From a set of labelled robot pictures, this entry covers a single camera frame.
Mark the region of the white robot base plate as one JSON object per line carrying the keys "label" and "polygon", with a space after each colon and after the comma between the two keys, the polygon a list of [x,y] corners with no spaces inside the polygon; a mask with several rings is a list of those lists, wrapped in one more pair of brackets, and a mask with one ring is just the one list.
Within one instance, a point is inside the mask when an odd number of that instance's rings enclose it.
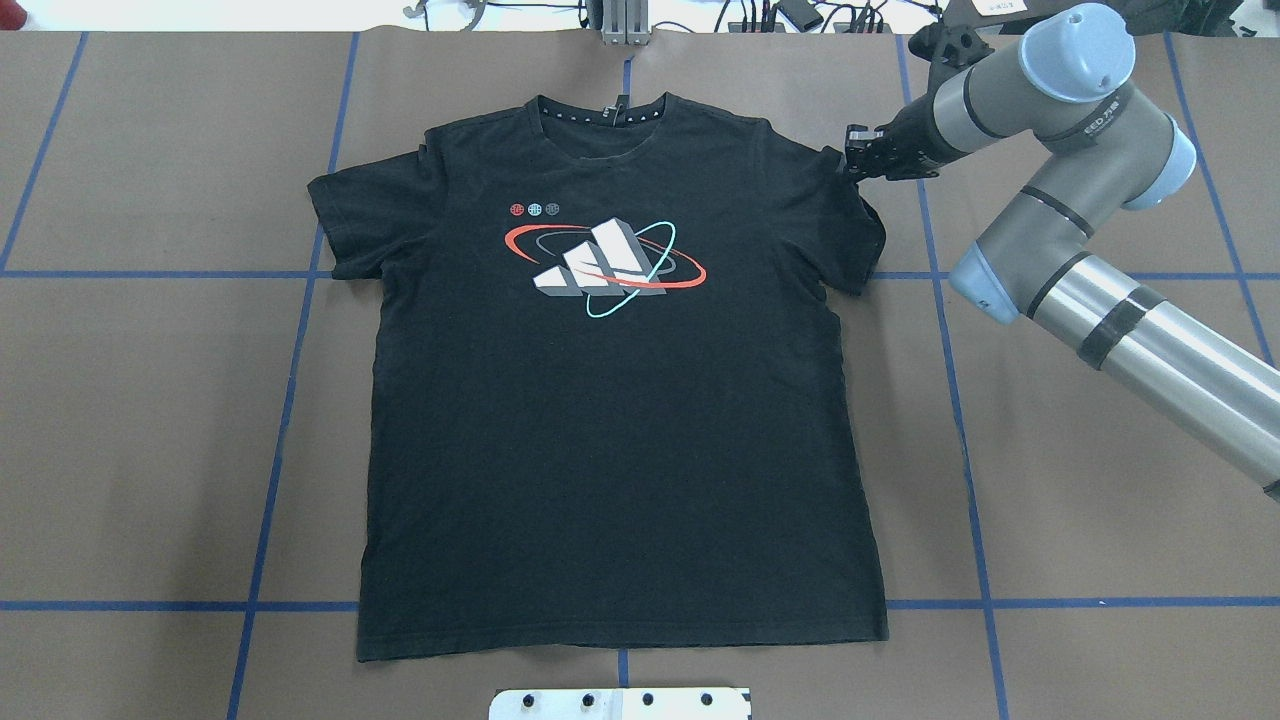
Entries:
{"label": "white robot base plate", "polygon": [[508,689],[489,719],[751,719],[750,691],[733,687]]}

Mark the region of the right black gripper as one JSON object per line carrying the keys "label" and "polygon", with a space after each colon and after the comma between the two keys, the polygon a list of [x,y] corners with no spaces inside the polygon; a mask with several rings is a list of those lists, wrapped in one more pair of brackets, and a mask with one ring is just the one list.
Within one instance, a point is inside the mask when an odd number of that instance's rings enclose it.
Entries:
{"label": "right black gripper", "polygon": [[938,176],[940,164],[931,156],[937,149],[936,127],[928,114],[904,108],[890,123],[872,129],[863,124],[846,127],[846,149],[838,169],[849,183],[863,179],[929,179]]}

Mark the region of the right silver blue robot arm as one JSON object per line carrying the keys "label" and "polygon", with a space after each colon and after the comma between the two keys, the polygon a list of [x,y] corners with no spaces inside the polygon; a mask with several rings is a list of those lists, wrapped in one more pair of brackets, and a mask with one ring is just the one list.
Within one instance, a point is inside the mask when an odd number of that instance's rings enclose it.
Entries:
{"label": "right silver blue robot arm", "polygon": [[940,20],[928,90],[888,123],[845,132],[851,181],[932,178],[1030,132],[1048,159],[948,273],[1001,324],[1025,316],[1277,497],[1277,372],[1087,249],[1120,210],[1161,204],[1197,164],[1192,140],[1132,81],[1134,38],[1103,3],[1059,5],[992,49]]}

